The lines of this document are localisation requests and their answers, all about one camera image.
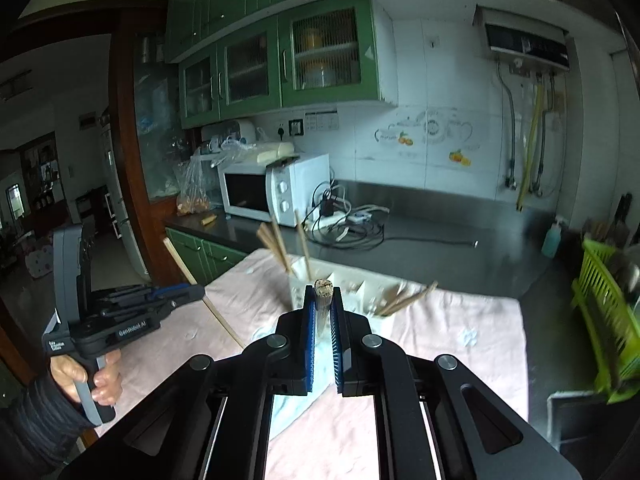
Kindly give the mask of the person left forearm sleeve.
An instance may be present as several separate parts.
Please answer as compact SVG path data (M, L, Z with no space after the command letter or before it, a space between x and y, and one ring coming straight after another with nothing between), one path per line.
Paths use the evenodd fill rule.
M49 373L38 376L1 410L1 478L41 479L70 455L94 426Z

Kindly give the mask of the person left hand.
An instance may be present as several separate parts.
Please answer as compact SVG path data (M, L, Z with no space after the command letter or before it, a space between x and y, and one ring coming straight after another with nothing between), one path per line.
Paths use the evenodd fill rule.
M122 395L122 375L119 373L120 350L108 352L105 366L93 376L92 400L97 404L115 405ZM70 356L52 356L50 373L67 399L80 403L76 384L88 382L87 371Z

